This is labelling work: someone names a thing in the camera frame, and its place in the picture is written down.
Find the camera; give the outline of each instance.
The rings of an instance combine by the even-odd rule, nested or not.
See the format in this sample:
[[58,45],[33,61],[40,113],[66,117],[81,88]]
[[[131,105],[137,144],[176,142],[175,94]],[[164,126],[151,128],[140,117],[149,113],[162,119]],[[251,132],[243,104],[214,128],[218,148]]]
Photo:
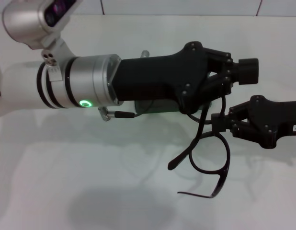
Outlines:
[[76,0],[55,0],[44,13],[47,25],[55,26],[75,2]]
[[43,49],[60,37],[82,0],[14,0],[2,13],[9,36],[31,49]]

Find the white surface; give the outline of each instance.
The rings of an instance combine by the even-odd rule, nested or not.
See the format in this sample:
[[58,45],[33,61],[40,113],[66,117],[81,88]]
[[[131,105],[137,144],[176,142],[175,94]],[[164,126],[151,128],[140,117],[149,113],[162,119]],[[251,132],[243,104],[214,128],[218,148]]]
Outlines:
[[263,0],[259,16],[296,16],[296,0]]
[[[296,18],[73,16],[62,35],[76,55],[122,58],[139,57],[143,49],[169,55],[198,40],[231,52],[236,61],[260,60],[260,83],[235,85],[228,108],[255,94],[296,100]],[[2,70],[39,56],[10,39],[0,22]],[[220,104],[215,101],[211,113]],[[188,160],[167,170],[196,129],[179,113],[108,123],[96,108],[1,117],[0,230],[296,229],[296,137],[264,150],[226,133],[232,152],[228,179],[219,196],[208,200],[176,194],[200,192],[209,182]],[[203,167],[216,167],[223,150],[206,139],[194,155]]]
[[256,15],[260,0],[103,0],[105,14]]
[[[0,12],[10,3],[11,0],[0,0]],[[83,0],[76,9],[75,14],[102,14],[100,0]]]

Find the black eyeglasses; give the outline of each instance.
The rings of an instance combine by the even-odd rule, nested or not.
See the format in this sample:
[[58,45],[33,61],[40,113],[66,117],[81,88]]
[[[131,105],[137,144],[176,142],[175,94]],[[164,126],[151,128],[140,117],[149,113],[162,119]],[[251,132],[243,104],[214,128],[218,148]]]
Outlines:
[[215,189],[213,190],[213,192],[212,192],[212,194],[210,196],[198,195],[198,194],[188,193],[188,192],[178,192],[179,194],[187,194],[187,195],[198,196],[198,197],[203,197],[203,198],[214,198],[215,196],[218,195],[220,190],[223,188],[223,186],[224,186],[224,184],[226,182],[226,178],[227,178],[228,171],[229,171],[229,166],[230,166],[230,148],[229,148],[229,144],[226,141],[226,139],[219,133],[206,132],[206,133],[203,133],[201,135],[200,139],[204,139],[204,138],[208,138],[208,137],[217,137],[224,143],[225,148],[226,148],[226,152],[227,152],[227,160],[226,160],[225,165],[221,169],[214,170],[214,171],[208,171],[208,170],[203,170],[203,169],[199,168],[195,164],[195,162],[193,160],[192,153],[189,154],[189,159],[190,159],[190,162],[191,162],[192,166],[194,167],[194,169],[196,169],[198,172],[203,173],[203,174],[209,174],[209,175],[219,175],[219,180],[217,182],[217,185],[216,185]]
[[[222,108],[221,108],[221,112],[220,112],[221,116],[224,116],[225,108],[226,108],[226,98],[222,97]],[[229,166],[230,166],[230,147],[229,147],[227,140],[220,133],[214,133],[214,132],[202,133],[205,124],[211,123],[211,121],[206,121],[206,115],[207,115],[208,110],[209,110],[209,105],[205,104],[202,109],[200,119],[195,118],[192,115],[189,115],[189,117],[192,120],[199,123],[196,137],[192,140],[189,147],[187,147],[179,156],[177,156],[175,159],[173,159],[171,162],[169,162],[168,169],[169,170],[175,169],[187,156],[189,156],[190,162],[191,162],[192,166],[194,167],[194,169],[196,169],[198,172],[203,173],[203,174],[219,175],[219,180],[217,182],[215,189],[213,190],[213,192],[210,196],[198,195],[198,194],[193,194],[193,193],[188,193],[188,192],[178,192],[179,194],[186,194],[186,195],[203,197],[203,198],[214,198],[215,196],[218,195],[218,193],[220,192],[220,190],[223,188],[223,186],[225,184],[225,181],[226,181],[226,178],[228,175],[228,171],[229,171]],[[217,137],[225,145],[226,152],[227,152],[227,160],[226,160],[225,165],[219,170],[214,170],[214,171],[203,170],[203,169],[199,168],[193,160],[193,156],[192,156],[193,149],[196,147],[199,140],[204,139],[204,138],[208,138],[208,137]]]

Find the screw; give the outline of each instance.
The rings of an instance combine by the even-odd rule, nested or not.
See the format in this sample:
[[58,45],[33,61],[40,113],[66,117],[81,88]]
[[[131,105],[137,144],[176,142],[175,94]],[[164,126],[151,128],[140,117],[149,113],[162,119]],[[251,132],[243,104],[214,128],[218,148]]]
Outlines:
[[143,50],[141,58],[148,58],[150,56],[150,53],[148,50]]

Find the green indicator light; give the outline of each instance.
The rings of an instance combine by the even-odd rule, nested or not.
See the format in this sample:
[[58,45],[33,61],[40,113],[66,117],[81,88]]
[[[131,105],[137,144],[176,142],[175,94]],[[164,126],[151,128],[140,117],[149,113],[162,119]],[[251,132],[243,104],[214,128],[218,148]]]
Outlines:
[[80,105],[83,107],[92,107],[92,103],[90,103],[89,101],[86,101],[86,100],[80,101]]

